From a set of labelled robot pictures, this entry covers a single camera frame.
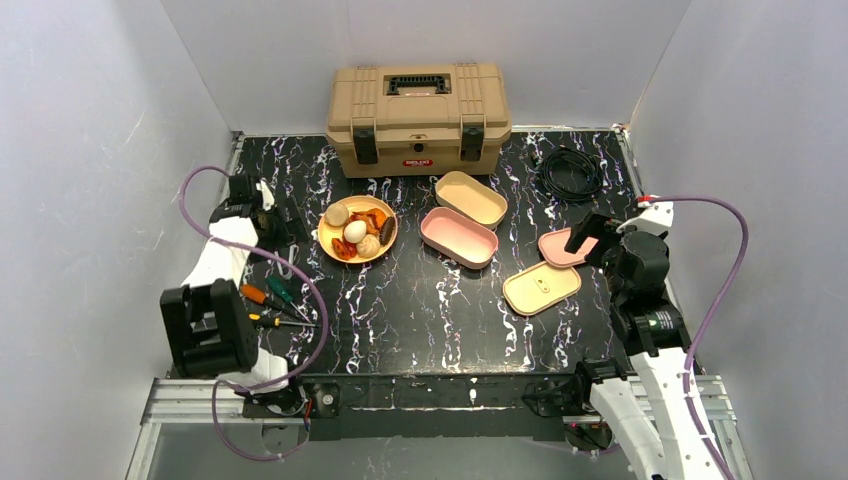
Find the white boiled egg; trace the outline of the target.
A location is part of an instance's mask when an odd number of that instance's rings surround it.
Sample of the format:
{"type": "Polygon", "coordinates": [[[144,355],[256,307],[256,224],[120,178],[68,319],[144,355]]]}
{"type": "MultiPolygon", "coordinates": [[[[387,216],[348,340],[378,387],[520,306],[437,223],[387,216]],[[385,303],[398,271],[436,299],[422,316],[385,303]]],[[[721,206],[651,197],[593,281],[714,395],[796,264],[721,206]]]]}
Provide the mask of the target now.
{"type": "Polygon", "coordinates": [[[358,244],[369,234],[368,227],[368,223],[364,220],[349,222],[343,231],[344,240],[351,244],[358,244]]]}

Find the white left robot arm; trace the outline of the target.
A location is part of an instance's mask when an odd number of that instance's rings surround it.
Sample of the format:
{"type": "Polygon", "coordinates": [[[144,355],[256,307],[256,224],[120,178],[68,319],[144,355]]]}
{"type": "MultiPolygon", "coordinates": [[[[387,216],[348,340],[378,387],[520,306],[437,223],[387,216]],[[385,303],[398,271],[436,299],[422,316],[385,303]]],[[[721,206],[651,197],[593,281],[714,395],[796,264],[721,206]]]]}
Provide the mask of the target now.
{"type": "Polygon", "coordinates": [[[268,183],[254,175],[231,175],[207,231],[193,270],[160,297],[177,373],[214,378],[249,394],[287,388],[290,363],[261,348],[241,285],[245,268],[261,259],[255,249],[276,253],[305,240],[294,202],[278,203],[268,183]]]}

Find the red sausage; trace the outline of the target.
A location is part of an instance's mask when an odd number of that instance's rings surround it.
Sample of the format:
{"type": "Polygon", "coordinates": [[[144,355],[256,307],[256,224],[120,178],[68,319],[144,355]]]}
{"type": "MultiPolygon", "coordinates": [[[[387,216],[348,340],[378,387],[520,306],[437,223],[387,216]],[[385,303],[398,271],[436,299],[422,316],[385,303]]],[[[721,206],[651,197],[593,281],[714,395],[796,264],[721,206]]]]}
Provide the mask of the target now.
{"type": "Polygon", "coordinates": [[[333,238],[331,245],[335,255],[343,261],[349,261],[358,254],[357,246],[344,238],[333,238]]]}

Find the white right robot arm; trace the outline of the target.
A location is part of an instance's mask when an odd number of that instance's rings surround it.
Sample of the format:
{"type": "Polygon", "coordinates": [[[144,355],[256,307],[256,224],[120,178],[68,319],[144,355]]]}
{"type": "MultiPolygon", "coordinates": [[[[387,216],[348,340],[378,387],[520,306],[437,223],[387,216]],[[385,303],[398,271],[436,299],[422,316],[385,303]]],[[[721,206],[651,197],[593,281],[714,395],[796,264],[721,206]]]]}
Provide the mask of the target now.
{"type": "Polygon", "coordinates": [[[540,417],[596,412],[640,479],[729,479],[731,473],[700,419],[705,409],[687,359],[691,341],[667,295],[670,254],[664,234],[592,211],[565,251],[589,238],[586,262],[603,271],[610,319],[633,368],[583,360],[566,382],[540,382],[522,401],[540,417]]]}

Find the round beige bun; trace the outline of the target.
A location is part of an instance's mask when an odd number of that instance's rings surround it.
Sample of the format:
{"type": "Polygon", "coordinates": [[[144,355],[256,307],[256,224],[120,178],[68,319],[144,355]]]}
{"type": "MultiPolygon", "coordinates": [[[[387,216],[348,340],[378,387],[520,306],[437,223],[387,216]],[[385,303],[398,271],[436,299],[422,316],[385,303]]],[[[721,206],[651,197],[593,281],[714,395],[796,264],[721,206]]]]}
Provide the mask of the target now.
{"type": "Polygon", "coordinates": [[[323,219],[329,227],[343,228],[348,223],[350,216],[348,207],[341,202],[336,202],[328,206],[323,219]]]}

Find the orange chicken wing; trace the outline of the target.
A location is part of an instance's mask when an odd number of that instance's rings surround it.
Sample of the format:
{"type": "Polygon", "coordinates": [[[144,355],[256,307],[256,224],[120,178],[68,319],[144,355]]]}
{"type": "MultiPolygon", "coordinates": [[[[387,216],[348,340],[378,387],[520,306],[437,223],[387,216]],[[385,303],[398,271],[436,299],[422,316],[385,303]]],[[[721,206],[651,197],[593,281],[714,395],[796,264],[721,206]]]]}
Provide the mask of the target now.
{"type": "Polygon", "coordinates": [[[351,222],[364,221],[366,223],[366,232],[370,235],[378,236],[388,216],[379,208],[372,208],[366,211],[355,211],[349,217],[351,222]]]}

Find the white metal food tongs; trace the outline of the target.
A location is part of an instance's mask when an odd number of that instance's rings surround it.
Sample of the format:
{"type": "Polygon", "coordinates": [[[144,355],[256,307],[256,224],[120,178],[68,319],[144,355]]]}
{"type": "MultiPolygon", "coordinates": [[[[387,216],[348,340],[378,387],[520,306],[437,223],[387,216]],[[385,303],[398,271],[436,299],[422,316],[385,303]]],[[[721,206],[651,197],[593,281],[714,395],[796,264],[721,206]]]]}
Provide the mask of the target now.
{"type": "Polygon", "coordinates": [[[284,264],[277,264],[277,272],[283,280],[290,280],[294,276],[291,266],[296,262],[298,254],[299,246],[297,244],[289,246],[285,253],[282,251],[278,253],[281,258],[286,260],[284,264]]]}

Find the dark brown sea cucumber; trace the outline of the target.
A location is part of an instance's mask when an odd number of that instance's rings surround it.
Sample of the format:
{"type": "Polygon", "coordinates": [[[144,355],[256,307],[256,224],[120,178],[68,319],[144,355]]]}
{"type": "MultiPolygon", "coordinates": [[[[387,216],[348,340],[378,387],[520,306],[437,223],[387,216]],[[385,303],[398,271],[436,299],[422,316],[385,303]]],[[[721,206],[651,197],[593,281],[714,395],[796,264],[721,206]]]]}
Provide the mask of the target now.
{"type": "Polygon", "coordinates": [[[386,246],[391,242],[393,238],[394,232],[397,227],[397,221],[395,217],[388,217],[382,226],[380,227],[378,239],[382,246],[386,246]]]}

